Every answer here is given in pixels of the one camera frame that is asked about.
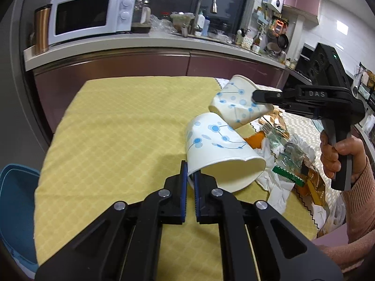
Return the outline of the pink right sleeve forearm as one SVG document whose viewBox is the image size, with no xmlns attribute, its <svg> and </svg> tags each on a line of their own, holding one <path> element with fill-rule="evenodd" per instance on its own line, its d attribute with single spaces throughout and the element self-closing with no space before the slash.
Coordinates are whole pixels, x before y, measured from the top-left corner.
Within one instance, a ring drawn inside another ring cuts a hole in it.
<svg viewBox="0 0 375 281">
<path fill-rule="evenodd" d="M 358 268 L 374 246 L 375 197 L 374 176 L 366 165 L 353 188 L 343 192 L 346 205 L 348 244 L 336 247 L 319 245 L 318 248 L 347 273 Z"/>
</svg>

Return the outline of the right hand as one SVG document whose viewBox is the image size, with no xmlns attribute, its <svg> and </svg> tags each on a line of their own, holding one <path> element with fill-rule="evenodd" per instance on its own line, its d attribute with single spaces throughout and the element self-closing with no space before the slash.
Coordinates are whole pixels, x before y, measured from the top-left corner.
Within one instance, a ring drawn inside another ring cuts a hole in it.
<svg viewBox="0 0 375 281">
<path fill-rule="evenodd" d="M 325 175 L 333 179 L 338 171 L 341 170 L 339 155 L 352 156 L 352 184 L 354 184 L 364 172 L 367 165 L 367 156 L 365 154 L 364 144 L 361 139 L 351 136 L 342 140 L 334 146 L 329 144 L 328 136 L 325 131 L 320 134 L 320 160 L 323 164 Z"/>
</svg>

